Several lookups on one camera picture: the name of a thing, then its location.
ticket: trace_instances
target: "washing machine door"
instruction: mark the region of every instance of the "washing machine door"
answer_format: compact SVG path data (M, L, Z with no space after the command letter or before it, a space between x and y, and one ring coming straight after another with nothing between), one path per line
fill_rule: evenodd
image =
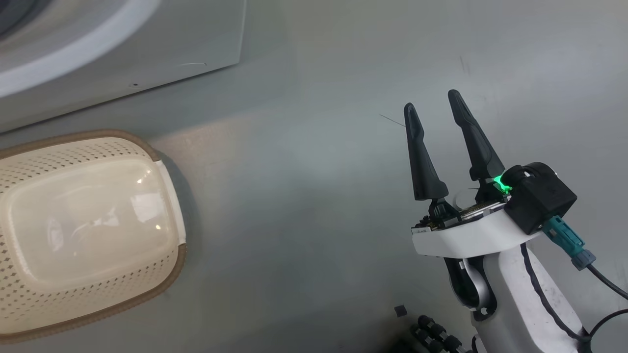
M161 0L0 0L0 98L94 61L135 33Z

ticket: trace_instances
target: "black connector cable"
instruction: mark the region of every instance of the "black connector cable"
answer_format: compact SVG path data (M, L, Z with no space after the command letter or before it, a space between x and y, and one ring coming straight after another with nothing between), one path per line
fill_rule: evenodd
M536 273L534 273L534 269L532 268L532 262L530 262L530 255L528 254L528 247L526 243L521 244L521 254L523 255L523 263L526 265L526 271L530 275L530 282L532 282L532 287L534 291L541 299L541 303L543 307L548 312L548 314L554 319L557 326L565 331L567 336L579 341L579 342L589 342L591 340L591 336L581 336L572 331L569 326L565 325L565 323L560 319L554 308L551 307L550 301L548 301L547 297L545 297L545 293L543 293L543 289L541 288L541 284L539 283L539 279L536 277Z
M528 247L526 246L526 243L521 244L521 254L523 255L523 262L524 262L524 264L526 266L526 271L528 272L528 275L530 275L530 282L532 282L532 287L534 287L534 291L536 292L536 294L541 299L541 303L543 304L543 307L545 308L545 310L548 312L548 314L550 316L552 316L552 318L554 319L554 321L556 322L557 326L560 329L565 331L565 333L569 337L571 337L571 338L573 338L573 339L575 339L575 340L577 340L579 342L583 342L585 344L585 346L589 348L589 351L590 351L591 339L593 338L593 335L595 335L595 333L600 329L600 327L602 327L602 325L604 325L605 323L607 323L610 319L612 319L614 317L618 317L619 315L623 315L623 314L628 313L628 309L618 310L618 311L616 311L616 312L614 312L614 313L612 313L610 315L607 315L605 318L601 319L594 326L593 330L591 330L590 334L588 334L588 335L578 335L578 334L576 334L567 325L565 325L565 323L560 319L558 314L554 311L554 308L551 307L548 299L545 297L545 293L543 292L543 289L541 288L541 285L539 284L539 279L536 277L536 273L534 273L534 269L532 268L532 262L530 261L530 255L528 254ZM600 281L604 282L605 285L609 286L611 289L616 291L619 295L621 295L624 298L626 298L626 296L624 296L624 295L626 295L626 292L624 292L619 287L617 287L613 282L609 281L599 271L597 271L596 268L594 268L592 265L588 265L587 268L598 279L600 279Z
M624 299L628 300L628 293L622 290L622 288L619 288L618 286L616 286L615 283L609 281L608 278L604 277L604 275L600 273L600 271L598 271L597 268L593 267L592 264L588 265L587 269L591 271L591 273L593 273L593 275L597 277L598 280L602 281L602 283L607 285L615 293L619 294L620 296L623 296Z

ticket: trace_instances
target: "green led light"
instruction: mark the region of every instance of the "green led light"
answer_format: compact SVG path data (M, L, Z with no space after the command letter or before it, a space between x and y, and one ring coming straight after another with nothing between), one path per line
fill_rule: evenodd
M497 176L493 179L494 182L497 183L497 187L499 188L499 190L503 193L508 193L510 190L512 190L511 187L509 187L508 185L502 183L502 176Z

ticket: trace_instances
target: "black cable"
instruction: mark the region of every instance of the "black cable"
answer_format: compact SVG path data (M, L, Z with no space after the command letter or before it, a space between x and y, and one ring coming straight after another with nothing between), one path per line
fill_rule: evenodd
M477 340L477 337L473 336L473 339L471 340L471 350L473 351L473 353L477 353L477 345L475 344L475 340Z
M548 312L548 314L552 316L557 326L561 330L565 331L567 336L579 342L591 341L590 335L581 336L581 335L576 334L574 331L572 331L569 328L569 326L565 325L565 323L560 319L556 311L554 311L554 308L551 307L550 302L545 297L545 293L543 293L543 289L541 288L541 285L539 284L539 279L536 277L536 273L534 273L534 269L532 268L532 263L530 262L530 256L528 254L528 247L526 246L526 243L521 244L521 254L523 255L523 263L526 265L526 271L528 272L528 275L530 275L530 282L532 282L532 287L534 288L534 291L541 299L541 303L543 304L543 307Z
M605 318L601 319L600 322L597 323L597 325L593 328L593 330L591 330L591 334L589 336L593 337L593 335L595 335L595 333L597 332L597 330L600 329L600 327L602 327L603 324L605 324L607 321L609 321L610 319L614 318L614 317L618 317L619 315L623 315L628 313L628 309L623 309L623 310L617 310L616 312L607 315Z
M622 288L619 288L618 286L615 285L615 283L609 281L608 278L604 277L604 275L600 273L600 271L598 271L597 268L593 267L593 264L589 264L587 266L587 269L591 271L591 273L593 273L593 275L597 277L598 280L602 281L602 283L607 285L615 293L619 294L620 296L623 296L624 299L628 300L628 293L624 292Z

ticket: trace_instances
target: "washing machine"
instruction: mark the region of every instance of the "washing machine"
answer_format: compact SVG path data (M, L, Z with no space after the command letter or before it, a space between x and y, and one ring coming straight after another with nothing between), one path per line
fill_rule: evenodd
M236 64L246 0L0 0L0 132Z

